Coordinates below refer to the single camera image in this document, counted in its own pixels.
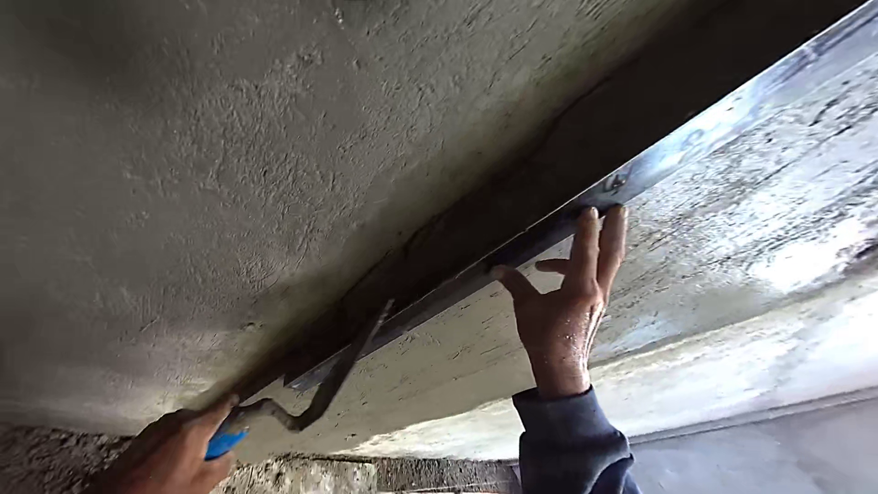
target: rough concrete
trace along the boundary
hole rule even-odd
[[[0,425],[0,484],[9,494],[78,494],[130,444],[130,438]],[[473,492],[517,494],[515,472],[496,461],[276,456],[238,464],[216,494]]]
[[[878,490],[878,400],[638,444],[643,492],[752,494]]]
[[[105,434],[4,425],[0,430],[0,484],[8,494],[78,494],[129,442]],[[377,489],[377,471],[374,464],[364,461],[275,457],[239,464],[213,492],[366,494]]]
[[[198,404],[689,5],[3,0],[0,418]]]
[[[630,205],[628,261],[594,352],[623,430],[878,384],[878,346],[862,331],[878,291],[876,111],[873,57]],[[525,271],[543,289],[558,283]],[[361,362],[312,429],[266,422],[241,453],[514,456],[517,417],[494,403],[532,384],[513,324],[507,296],[488,287]],[[726,388],[718,375],[740,378]],[[291,408],[309,397],[264,394]]]
[[[45,427],[0,428],[0,484],[9,494],[78,494],[128,441]]]
[[[389,492],[494,492],[521,494],[513,468],[500,461],[375,460],[378,490]]]

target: rough plaster surface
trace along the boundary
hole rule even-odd
[[[0,485],[7,494],[78,494],[125,450],[128,438],[8,426],[0,430]],[[377,489],[367,462],[275,457],[239,465],[214,494],[366,494]]]
[[[0,418],[201,403],[688,4],[4,0]]]
[[[630,204],[628,260],[594,352],[601,400],[623,430],[878,384],[878,346],[862,343],[874,321],[876,112],[873,57]],[[541,288],[558,283],[525,271]],[[848,298],[859,301],[850,314]],[[717,376],[739,379],[726,388]],[[511,303],[493,285],[362,361],[311,429],[266,421],[241,454],[510,457],[520,424],[495,402],[531,385]],[[263,394],[293,409],[310,398],[278,384]]]

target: cuff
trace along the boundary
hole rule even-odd
[[[525,432],[558,442],[600,440],[621,435],[604,416],[594,388],[581,395],[544,400],[536,388],[512,396]]]

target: trowel handle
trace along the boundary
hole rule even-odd
[[[233,447],[237,446],[247,436],[248,431],[246,429],[238,432],[229,430],[229,426],[238,418],[237,415],[235,413],[229,414],[226,420],[223,420],[223,423],[219,425],[217,432],[213,433],[211,440],[207,442],[205,460],[221,457],[223,454],[231,451]]]

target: wet hand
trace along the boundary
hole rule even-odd
[[[492,276],[512,295],[518,335],[528,353],[536,388],[547,399],[588,391],[588,355],[607,308],[610,288],[625,253],[628,213],[609,210],[603,229],[593,207],[578,219],[569,259],[546,259],[536,269],[564,275],[561,288],[540,294],[507,266]]]
[[[147,426],[89,492],[111,494],[207,494],[229,475],[234,455],[205,461],[207,442],[235,396],[202,413],[179,410]]]

